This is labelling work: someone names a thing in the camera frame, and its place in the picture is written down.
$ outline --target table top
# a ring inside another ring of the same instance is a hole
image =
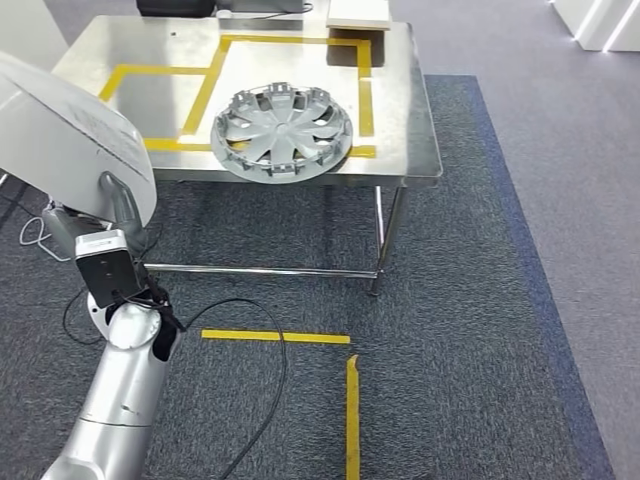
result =
[[[351,117],[353,148],[310,181],[435,186],[442,172],[410,25],[329,30],[319,20],[96,17],[54,70],[145,138],[158,180],[244,182],[211,152],[231,97],[272,82],[319,87]]]

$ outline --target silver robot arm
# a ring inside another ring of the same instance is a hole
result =
[[[44,480],[140,479],[168,361],[183,331],[166,292],[133,260],[143,251],[146,238],[128,188],[109,173],[101,177],[100,186],[114,204],[114,230],[105,232],[100,222],[59,205],[43,212],[54,238],[76,260],[89,287],[91,319],[106,339],[85,405]],[[117,249],[118,241],[128,256]],[[112,243],[94,248],[106,242]],[[88,245],[94,247],[88,253]],[[127,267],[131,269],[122,287],[128,289],[127,296],[114,297],[113,290],[121,291],[118,272]],[[165,307],[149,308],[150,301]]]
[[[118,308],[82,412],[43,479],[140,479],[168,366],[154,353],[161,330],[157,311]]]

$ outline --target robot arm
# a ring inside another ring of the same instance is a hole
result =
[[[60,206],[43,213],[61,245],[75,243],[69,253],[89,287],[91,319],[106,339],[71,436],[45,480],[140,478],[168,360],[184,330],[166,292],[134,260],[146,242],[131,192],[109,173],[100,185],[114,202],[113,230],[93,231],[99,223]]]
[[[70,437],[44,478],[140,478],[168,363],[184,331],[137,260],[156,200],[141,137],[86,92],[0,53],[0,142],[0,168],[56,200],[43,219],[75,259],[106,340]]]

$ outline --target white robot cover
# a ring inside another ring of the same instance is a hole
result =
[[[0,52],[0,168],[81,212],[112,221],[99,188],[109,171],[128,185],[143,225],[155,183],[142,137],[100,100]]]

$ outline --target floor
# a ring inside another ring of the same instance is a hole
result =
[[[354,280],[158,277],[179,318],[237,296],[260,301],[285,331],[350,336],[288,343],[274,421],[230,478],[339,480],[358,458],[360,475],[349,480],[614,479],[477,80],[426,85],[445,174],[437,189],[408,192],[407,225],[380,297]],[[33,212],[45,198],[15,179],[3,195]],[[158,198],[149,228],[164,234],[151,263],[351,269],[374,258],[370,188],[158,182]],[[27,218],[0,199],[0,271],[20,272],[0,275],[2,480],[41,478],[103,347],[63,333],[63,310],[82,282],[72,264],[19,245]],[[69,329],[95,339],[85,308],[73,305]],[[198,319],[171,362],[144,480],[219,478],[272,400],[282,371],[277,343],[203,339],[201,327],[273,328],[247,305]],[[359,457],[345,441],[355,418],[345,408],[354,354]]]
[[[68,40],[95,14],[135,11],[130,0],[48,4]],[[392,9],[413,23],[425,73],[478,77],[617,477],[634,479],[640,56],[583,52],[545,0]]]

